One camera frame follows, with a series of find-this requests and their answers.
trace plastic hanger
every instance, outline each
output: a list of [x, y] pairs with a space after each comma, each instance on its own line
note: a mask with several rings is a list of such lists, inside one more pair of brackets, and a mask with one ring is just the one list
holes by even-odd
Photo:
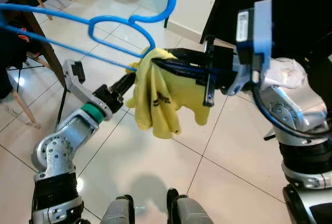
[[[88, 51], [84, 51], [84, 50], [75, 48], [73, 46], [63, 44], [61, 42], [49, 39], [49, 38], [44, 37], [44, 36], [40, 36], [40, 35], [35, 34], [33, 32], [23, 31], [23, 30], [21, 30], [17, 27], [13, 27], [13, 26], [6, 23], [6, 20], [3, 16], [3, 14], [2, 14], [2, 11], [3, 10], [16, 10], [16, 11], [24, 11], [24, 12], [37, 12], [37, 13], [52, 15], [52, 16], [56, 16], [56, 17], [60, 17], [60, 18], [69, 19], [69, 20], [79, 22], [79, 23], [82, 23], [82, 24], [86, 24], [86, 25], [88, 25], [88, 35], [90, 36], [91, 39], [93, 39], [97, 43], [100, 43], [100, 44], [106, 45], [108, 47], [117, 49], [119, 51], [122, 51], [124, 53], [133, 55], [133, 56], [138, 57], [138, 58], [143, 58], [145, 55], [147, 55], [151, 50], [153, 50], [156, 47], [156, 44], [155, 44], [155, 41], [153, 40], [153, 38], [151, 37], [151, 35], [144, 28], [142, 28], [141, 26], [136, 24], [136, 22], [154, 23], [154, 22], [159, 22], [161, 20], [164, 20], [173, 12], [173, 10], [175, 8], [175, 5], [176, 5], [176, 0], [168, 0], [168, 4], [167, 4], [166, 9], [162, 13], [160, 13], [156, 16], [152, 16], [152, 17], [143, 17], [143, 16], [139, 16], [139, 15], [132, 15], [128, 19], [125, 19], [125, 18], [120, 18], [120, 17], [117, 17], [117, 16], [104, 15], [104, 16], [97, 16], [97, 17], [94, 17], [94, 18], [91, 18], [91, 19], [84, 19], [84, 18], [80, 18], [80, 17], [74, 16], [74, 15], [71, 15], [69, 13], [58, 12], [58, 11], [54, 11], [54, 10], [50, 10], [50, 9], [44, 9], [44, 8], [37, 8], [37, 7], [28, 6], [28, 5], [0, 4], [0, 27], [4, 28], [6, 30], [9, 30], [9, 31], [13, 31], [13, 32], [22, 34], [22, 35], [26, 35], [26, 36], [28, 36], [32, 39], [38, 40], [38, 41], [44, 41], [44, 42], [47, 42], [47, 43], [56, 44], [56, 45], [61, 46], [63, 48], [70, 49], [70, 50], [88, 55], [90, 57], [102, 60], [104, 62], [108, 62], [112, 65], [116, 65], [116, 66], [119, 66], [119, 67], [123, 67], [123, 68], [127, 68], [127, 69], [135, 71], [136, 70], [135, 68], [127, 66], [125, 64], [100, 57], [100, 56], [92, 54]], [[148, 42], [150, 44], [150, 47], [143, 54], [138, 54], [138, 53], [132, 52], [128, 49], [122, 48], [122, 47], [117, 46], [117, 45], [112, 44], [112, 43], [108, 43], [104, 40], [101, 40], [101, 39], [95, 37], [94, 34], [93, 34], [94, 26], [97, 23], [106, 22], [106, 21], [108, 21], [108, 22], [118, 22], [118, 23], [125, 24], [129, 27], [134, 28], [135, 30], [140, 32], [148, 40]]]

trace yellow towel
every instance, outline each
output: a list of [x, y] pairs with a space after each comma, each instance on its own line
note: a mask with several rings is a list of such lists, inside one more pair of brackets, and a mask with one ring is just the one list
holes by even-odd
[[135, 108], [135, 120], [142, 130], [153, 127], [153, 134], [159, 138], [171, 138], [180, 134], [181, 127], [176, 114], [182, 106], [195, 113], [196, 123], [205, 125], [210, 108], [202, 105], [205, 87], [197, 85], [195, 79], [173, 75], [154, 64], [153, 58], [176, 58], [163, 49], [149, 52], [137, 68], [136, 86], [133, 98], [126, 102]]

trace baseboard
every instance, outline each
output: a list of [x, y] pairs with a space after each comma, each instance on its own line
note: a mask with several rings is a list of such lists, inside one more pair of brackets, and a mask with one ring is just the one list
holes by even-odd
[[201, 40], [202, 33], [198, 33], [190, 28], [184, 27], [183, 25], [178, 24], [172, 20], [168, 20], [166, 29], [197, 43], [199, 43]]

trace white tile floor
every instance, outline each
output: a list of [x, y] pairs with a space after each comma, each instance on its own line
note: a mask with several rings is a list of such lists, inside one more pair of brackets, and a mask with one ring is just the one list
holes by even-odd
[[[128, 0], [48, 0], [46, 6], [84, 18], [153, 14]], [[37, 19], [48, 37], [123, 63], [137, 60], [91, 41], [85, 26], [57, 18], [50, 21], [42, 15], [37, 15]], [[203, 50], [202, 45], [165, 30], [162, 23], [142, 25], [161, 48]], [[135, 52], [147, 44], [138, 33], [119, 24], [102, 23], [95, 33]], [[67, 58], [82, 60], [85, 86], [90, 90], [102, 83], [111, 85], [124, 73], [107, 63], [54, 48], [61, 63]], [[10, 75], [15, 84], [17, 71]], [[1, 101], [1, 223], [25, 223], [30, 217], [35, 174], [30, 153], [54, 131], [62, 96], [62, 87], [46, 68], [24, 70], [21, 78], [20, 94], [41, 123], [41, 129], [25, 125], [6, 111], [10, 108], [22, 112], [10, 96]], [[136, 223], [165, 223], [166, 191], [175, 187], [198, 200], [216, 224], [290, 223], [282, 198], [286, 180], [278, 144], [275, 140], [262, 140], [270, 124], [250, 100], [247, 95], [226, 97], [216, 93], [215, 106], [203, 127], [195, 124], [191, 111], [182, 108], [178, 114], [183, 132], [170, 140], [140, 130], [134, 111], [123, 107], [111, 121], [102, 123], [97, 134], [76, 154], [77, 176], [83, 185], [80, 194], [86, 207], [84, 217], [99, 223], [109, 202], [129, 193], [135, 199]], [[63, 117], [80, 106], [81, 102], [69, 93]]]

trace white label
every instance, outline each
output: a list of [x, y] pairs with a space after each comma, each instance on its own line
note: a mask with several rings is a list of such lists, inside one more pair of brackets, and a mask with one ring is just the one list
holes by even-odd
[[237, 41], [248, 40], [249, 11], [242, 11], [238, 14]]

